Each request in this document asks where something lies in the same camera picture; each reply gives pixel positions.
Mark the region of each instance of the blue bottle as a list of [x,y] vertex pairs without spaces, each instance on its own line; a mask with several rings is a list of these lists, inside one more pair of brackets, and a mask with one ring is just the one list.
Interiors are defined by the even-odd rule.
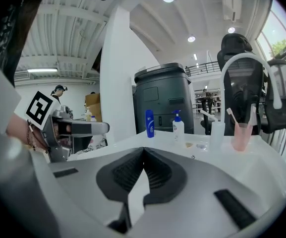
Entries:
[[154,137],[154,113],[148,109],[145,112],[145,124],[148,137]]

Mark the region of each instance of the translucent pink cup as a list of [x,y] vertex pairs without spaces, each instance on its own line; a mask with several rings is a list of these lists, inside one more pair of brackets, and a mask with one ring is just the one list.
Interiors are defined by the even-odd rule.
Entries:
[[243,152],[250,140],[253,126],[247,123],[236,123],[232,146],[236,151]]

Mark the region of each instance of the linear light fixture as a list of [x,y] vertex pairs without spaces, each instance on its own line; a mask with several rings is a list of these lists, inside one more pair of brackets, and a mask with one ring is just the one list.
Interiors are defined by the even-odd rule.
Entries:
[[34,69],[27,69],[29,73],[35,72],[58,72],[57,68],[34,68]]

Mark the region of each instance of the black mesh chair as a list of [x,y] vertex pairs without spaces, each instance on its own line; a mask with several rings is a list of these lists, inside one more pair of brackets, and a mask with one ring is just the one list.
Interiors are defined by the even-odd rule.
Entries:
[[283,106],[281,109],[274,109],[273,86],[268,77],[264,104],[266,119],[262,119],[262,130],[266,134],[273,133],[275,130],[286,129],[286,61],[274,59],[268,64],[274,73]]
[[[217,55],[220,70],[233,56],[240,53],[251,53],[252,47],[248,40],[240,34],[227,34],[223,37],[221,51]],[[263,84],[263,66],[253,59],[238,59],[233,62],[224,78],[225,109],[231,108],[238,123],[248,123],[251,107],[256,107],[256,125],[252,135],[258,135],[261,129],[261,121],[258,113],[259,100]],[[234,120],[226,112],[225,135],[234,135]],[[211,134],[211,124],[201,121],[201,125],[208,126],[208,134]]]

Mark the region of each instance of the black shirt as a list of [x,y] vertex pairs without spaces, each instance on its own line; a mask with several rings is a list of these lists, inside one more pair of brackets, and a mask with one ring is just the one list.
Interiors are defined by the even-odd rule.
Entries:
[[59,97],[58,97],[57,95],[52,94],[52,96],[53,96],[55,99],[57,99],[57,100],[59,101],[59,103],[60,103]]

